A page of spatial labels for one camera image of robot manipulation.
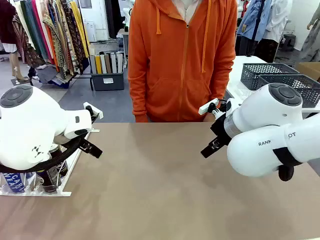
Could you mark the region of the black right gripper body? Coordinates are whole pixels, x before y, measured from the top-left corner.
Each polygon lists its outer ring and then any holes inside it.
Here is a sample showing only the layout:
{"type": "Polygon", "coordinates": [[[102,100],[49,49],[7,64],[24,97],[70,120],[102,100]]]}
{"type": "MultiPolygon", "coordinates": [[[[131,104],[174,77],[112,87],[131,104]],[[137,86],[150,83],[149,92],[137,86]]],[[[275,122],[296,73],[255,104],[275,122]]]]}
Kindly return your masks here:
{"type": "Polygon", "coordinates": [[[222,115],[215,120],[210,129],[216,137],[210,142],[210,145],[228,145],[234,137],[232,130],[233,122],[229,122],[226,115],[222,115]]]}

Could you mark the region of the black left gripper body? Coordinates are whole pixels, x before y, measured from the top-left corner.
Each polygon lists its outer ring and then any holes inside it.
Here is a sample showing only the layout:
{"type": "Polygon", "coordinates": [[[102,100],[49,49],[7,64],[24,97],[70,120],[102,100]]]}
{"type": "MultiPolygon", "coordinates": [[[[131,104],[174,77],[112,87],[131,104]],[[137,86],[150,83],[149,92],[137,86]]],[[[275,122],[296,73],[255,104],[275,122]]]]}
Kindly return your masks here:
{"type": "Polygon", "coordinates": [[[85,133],[85,134],[76,136],[75,138],[68,139],[66,136],[60,134],[60,135],[57,135],[54,137],[53,143],[57,144],[57,145],[61,145],[65,149],[68,149],[68,148],[76,145],[80,141],[80,139],[84,139],[87,135],[88,134],[85,133]]]}

